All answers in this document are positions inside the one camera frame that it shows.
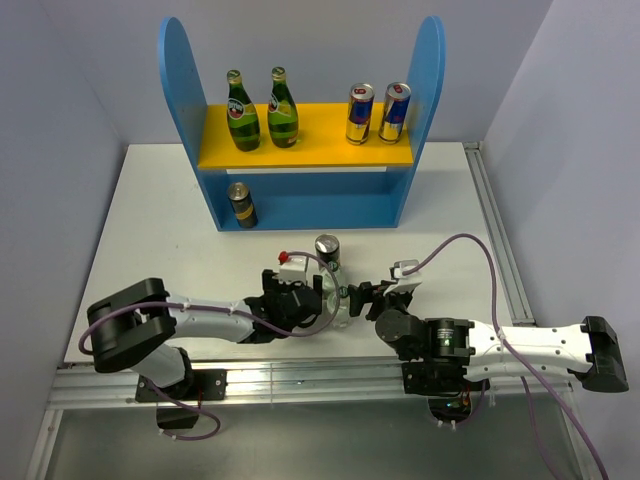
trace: bottle label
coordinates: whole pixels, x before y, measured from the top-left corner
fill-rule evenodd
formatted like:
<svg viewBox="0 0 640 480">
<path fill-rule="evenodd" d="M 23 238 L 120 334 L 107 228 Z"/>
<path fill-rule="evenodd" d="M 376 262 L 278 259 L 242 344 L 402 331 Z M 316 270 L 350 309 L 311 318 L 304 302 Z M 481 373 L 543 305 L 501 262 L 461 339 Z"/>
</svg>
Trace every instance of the bottle label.
<svg viewBox="0 0 640 480">
<path fill-rule="evenodd" d="M 235 98 L 230 98 L 227 104 L 227 113 L 234 120 L 240 120 L 245 115 L 255 115 L 256 107 L 253 103 L 245 105 Z"/>
<path fill-rule="evenodd" d="M 269 113 L 279 113 L 285 117 L 291 116 L 291 105 L 286 100 L 279 101 L 272 93 L 269 101 Z"/>
</svg>

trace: white connector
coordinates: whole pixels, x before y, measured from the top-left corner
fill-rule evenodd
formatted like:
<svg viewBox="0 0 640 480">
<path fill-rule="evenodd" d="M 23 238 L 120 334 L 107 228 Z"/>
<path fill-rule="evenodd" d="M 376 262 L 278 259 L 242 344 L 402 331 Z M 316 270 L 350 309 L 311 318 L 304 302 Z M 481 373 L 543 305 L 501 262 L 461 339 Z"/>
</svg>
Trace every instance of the white connector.
<svg viewBox="0 0 640 480">
<path fill-rule="evenodd" d="M 307 284 L 307 268 L 309 259 L 307 257 L 292 256 L 280 265 L 278 270 L 278 280 L 284 283 L 302 282 Z"/>
<path fill-rule="evenodd" d="M 412 292 L 416 287 L 422 283 L 422 273 L 420 271 L 412 273 L 411 275 L 403 275 L 403 272 L 411 270 L 418 265 L 418 260 L 402 260 L 396 262 L 391 270 L 391 277 L 396 280 L 395 285 L 391 285 L 385 291 L 385 295 L 391 292 L 404 293 Z"/>
</svg>

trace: blue shelf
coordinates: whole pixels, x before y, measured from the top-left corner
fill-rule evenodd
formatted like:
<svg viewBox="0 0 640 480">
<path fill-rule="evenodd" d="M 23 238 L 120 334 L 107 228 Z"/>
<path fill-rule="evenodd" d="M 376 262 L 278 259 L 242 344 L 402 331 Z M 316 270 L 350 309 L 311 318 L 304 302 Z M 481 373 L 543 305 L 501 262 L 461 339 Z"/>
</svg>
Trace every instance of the blue shelf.
<svg viewBox="0 0 640 480">
<path fill-rule="evenodd" d="M 162 87 L 218 230 L 246 231 L 238 226 L 226 197 L 227 187 L 236 181 L 251 189 L 259 219 L 254 230 L 397 227 L 440 99 L 445 50 L 442 22 L 427 17 L 407 77 L 412 89 L 406 120 L 412 167 L 384 172 L 229 174 L 198 168 L 207 102 L 187 34 L 178 19 L 166 18 L 158 36 Z"/>
</svg>

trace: shelf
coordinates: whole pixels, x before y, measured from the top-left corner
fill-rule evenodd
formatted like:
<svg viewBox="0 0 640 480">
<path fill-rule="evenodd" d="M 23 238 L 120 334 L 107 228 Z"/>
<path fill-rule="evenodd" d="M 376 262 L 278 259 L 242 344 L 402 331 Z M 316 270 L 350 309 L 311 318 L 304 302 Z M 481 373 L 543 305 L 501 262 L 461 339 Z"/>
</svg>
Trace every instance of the shelf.
<svg viewBox="0 0 640 480">
<path fill-rule="evenodd" d="M 384 172 L 238 173 L 227 181 L 250 186 L 258 215 L 254 230 L 396 226 Z M 220 210 L 221 231 L 246 230 L 228 201 Z"/>
<path fill-rule="evenodd" d="M 292 168 L 292 167 L 411 167 L 413 156 L 409 138 L 403 132 L 393 145 L 378 137 L 382 104 L 374 104 L 369 140 L 351 145 L 345 138 L 346 103 L 302 103 L 298 142 L 278 148 L 271 142 L 267 127 L 267 105 L 256 105 L 260 119 L 260 146 L 251 152 L 236 148 L 227 128 L 225 105 L 209 105 L 202 135 L 198 168 Z"/>
<path fill-rule="evenodd" d="M 258 105 L 261 145 L 241 152 L 229 134 L 226 106 L 207 104 L 180 21 L 166 18 L 158 35 L 165 100 L 219 231 L 240 230 L 227 198 L 229 185 L 236 181 L 251 190 L 259 219 L 256 230 L 397 227 L 438 106 L 445 57 L 442 22 L 427 17 L 407 75 L 413 93 L 406 131 L 396 144 L 378 138 L 380 103 L 374 104 L 371 132 L 363 145 L 351 145 L 345 138 L 346 103 L 303 103 L 298 104 L 299 142 L 280 149 L 269 138 L 267 106 Z M 320 171 L 300 171 L 305 167 Z M 383 168 L 372 172 L 361 167 Z"/>
</svg>

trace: yellow shelf board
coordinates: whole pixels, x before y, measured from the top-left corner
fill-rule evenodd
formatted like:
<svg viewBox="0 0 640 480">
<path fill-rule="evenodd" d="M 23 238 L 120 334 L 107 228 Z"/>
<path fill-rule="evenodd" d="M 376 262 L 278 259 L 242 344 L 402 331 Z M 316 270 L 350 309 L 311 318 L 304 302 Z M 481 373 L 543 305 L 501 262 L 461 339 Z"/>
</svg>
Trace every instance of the yellow shelf board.
<svg viewBox="0 0 640 480">
<path fill-rule="evenodd" d="M 209 105 L 202 135 L 200 169 L 292 167 L 410 167 L 413 157 L 407 132 L 398 143 L 387 145 L 378 137 L 382 104 L 373 107 L 369 139 L 351 145 L 345 138 L 346 103 L 302 103 L 298 142 L 278 148 L 269 137 L 267 105 L 256 105 L 260 119 L 260 146 L 251 152 L 238 150 L 227 127 L 226 105 Z"/>
</svg>

